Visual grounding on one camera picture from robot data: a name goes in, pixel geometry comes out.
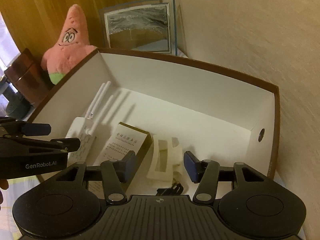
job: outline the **white cardboard box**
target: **white cardboard box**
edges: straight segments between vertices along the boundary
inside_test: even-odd
[[[119,122],[151,134],[178,138],[183,150],[221,166],[245,162],[273,178],[278,154],[280,106],[278,87],[252,76],[188,58],[149,52],[99,49],[92,52],[56,85],[29,118],[49,123],[52,132],[39,139],[63,138],[81,116],[103,82],[111,81],[115,101],[97,129],[87,160],[97,154]],[[265,134],[261,142],[261,129]],[[127,190],[153,194],[146,187],[152,159],[148,152]],[[40,180],[52,174],[44,174]],[[197,185],[186,172],[187,194]],[[219,185],[217,197],[228,192]]]

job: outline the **black clamp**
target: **black clamp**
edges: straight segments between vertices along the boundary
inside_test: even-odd
[[[0,178],[14,179],[65,169],[68,153],[80,147],[78,138],[44,141],[22,137],[50,132],[49,124],[0,117]]]
[[[193,202],[213,206],[233,231],[258,239],[282,239],[299,232],[306,217],[300,198],[247,164],[222,167],[212,160],[200,161],[187,151],[184,166],[192,182],[199,183]],[[232,190],[215,199],[219,181],[231,181]]]
[[[107,205],[123,204],[127,201],[127,196],[121,183],[126,183],[133,177],[135,166],[136,155],[134,151],[129,151],[122,160],[108,160],[100,166],[86,167],[83,182],[88,188],[89,181],[102,181]]]

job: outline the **patrick star plush toy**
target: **patrick star plush toy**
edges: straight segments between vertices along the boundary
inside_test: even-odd
[[[57,84],[83,58],[96,49],[90,45],[87,21],[81,7],[69,8],[59,40],[42,57],[41,66]]]

